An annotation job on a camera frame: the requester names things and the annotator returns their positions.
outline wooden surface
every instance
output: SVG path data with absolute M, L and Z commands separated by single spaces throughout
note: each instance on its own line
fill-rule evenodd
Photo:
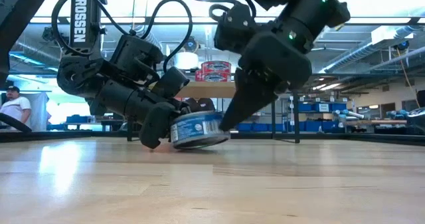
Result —
M 234 82 L 191 81 L 177 95 L 177 98 L 233 98 Z
M 124 138 L 0 144 L 0 223 L 423 223 L 425 148 Z

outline blue label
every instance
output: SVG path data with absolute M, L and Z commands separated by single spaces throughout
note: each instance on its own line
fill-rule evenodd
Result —
M 221 120 L 221 113 L 183 118 L 172 125 L 171 141 L 177 142 L 205 134 L 222 134 L 223 131 L 218 128 Z

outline baseball cap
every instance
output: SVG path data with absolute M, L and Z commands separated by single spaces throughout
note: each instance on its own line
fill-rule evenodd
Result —
M 18 87 L 16 87 L 16 86 L 9 86 L 9 87 L 7 87 L 7 90 L 12 90 L 12 91 L 16 91 L 16 92 L 20 92 L 21 90 L 19 90 L 19 88 Z

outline white t-shirt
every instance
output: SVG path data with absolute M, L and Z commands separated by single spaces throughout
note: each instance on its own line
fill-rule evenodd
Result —
M 31 104 L 28 100 L 28 98 L 25 97 L 19 97 L 17 99 L 7 101 L 2 105 L 0 109 L 0 113 L 4 113 L 6 115 L 9 115 L 12 118 L 15 118 L 19 121 L 22 120 L 22 114 L 23 110 L 25 109 L 31 109 Z M 28 118 L 27 122 L 25 123 L 28 127 L 31 127 L 30 118 Z

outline tuna can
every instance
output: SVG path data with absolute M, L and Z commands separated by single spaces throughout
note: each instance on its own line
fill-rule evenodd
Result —
M 225 142 L 230 132 L 218 128 L 222 119 L 223 113 L 215 111 L 180 116 L 171 125 L 171 143 L 176 149 L 189 150 Z

